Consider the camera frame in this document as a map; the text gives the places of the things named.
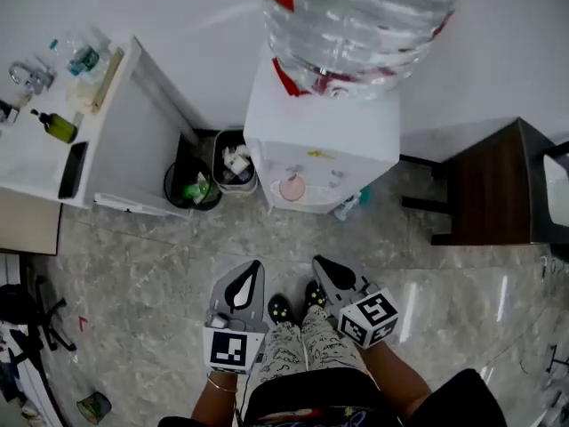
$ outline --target trash can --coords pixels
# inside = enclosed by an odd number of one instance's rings
[[[113,407],[110,401],[100,392],[94,392],[86,399],[78,401],[76,405],[84,418],[95,425],[99,424]]]
[[[245,145],[243,130],[227,130],[217,134],[213,143],[213,179],[224,194],[248,196],[254,193],[258,184],[253,163],[245,168],[244,173],[248,178],[243,181],[238,176],[232,175],[223,161],[223,150],[226,147],[235,148],[240,145]]]
[[[212,172],[204,160],[178,157],[164,176],[164,194],[180,209],[212,210],[221,200]]]

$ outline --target marble floor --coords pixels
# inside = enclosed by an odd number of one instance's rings
[[[569,352],[565,272],[542,277],[541,246],[432,247],[430,233],[448,219],[402,209],[402,194],[436,199],[445,185],[400,163],[345,222],[269,214],[260,192],[224,197],[187,220],[65,207],[59,254],[36,264],[66,297],[61,321],[78,346],[44,354],[69,423],[88,425],[75,403],[93,391],[113,403],[108,427],[189,415],[204,384],[200,327],[214,282],[258,258],[266,298],[280,291],[299,301],[318,253],[360,261],[402,309],[413,309],[389,343],[432,388],[473,367],[507,413],[542,395],[548,344]],[[79,316],[88,320],[83,332]]]

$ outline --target white wall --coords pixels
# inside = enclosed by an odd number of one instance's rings
[[[90,21],[138,37],[201,116],[196,126],[244,122],[265,39],[260,0],[0,0],[0,15],[0,98],[14,95],[13,60]]]
[[[461,0],[401,92],[406,155],[443,160],[517,116],[569,139],[569,0]]]
[[[244,122],[266,36],[260,0],[0,0],[0,14],[0,71],[89,20],[137,36],[211,128]],[[569,0],[462,0],[401,88],[408,155],[444,159],[516,116],[569,137]]]

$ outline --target small bottle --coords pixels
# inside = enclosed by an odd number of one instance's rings
[[[349,211],[352,210],[354,205],[359,202],[359,198],[361,196],[362,194],[358,191],[354,196],[350,196],[343,203],[338,205],[338,207],[334,209],[334,215],[336,215],[336,218],[341,222],[344,222],[348,218]]]
[[[60,141],[70,144],[77,136],[77,127],[58,114],[41,114],[35,109],[30,111],[34,116],[38,116],[39,121],[44,124],[45,132]]]
[[[67,33],[63,39],[54,39],[50,49],[57,56],[58,64],[64,63],[73,76],[79,76],[95,68],[99,62],[99,53],[82,37]]]

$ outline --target office chair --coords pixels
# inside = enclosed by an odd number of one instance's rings
[[[44,347],[39,334],[39,327],[44,331],[44,337],[50,350],[57,350],[58,342],[68,351],[75,351],[73,343],[67,343],[53,328],[52,318],[57,310],[65,307],[65,299],[59,300],[50,309],[45,311],[40,286],[45,283],[44,277],[36,278],[36,301],[23,285],[0,286],[0,319],[14,325],[28,326],[28,335],[19,330],[11,330],[10,334],[20,346],[22,353],[14,356],[10,350],[13,367],[29,359],[36,369],[41,367],[40,350]]]

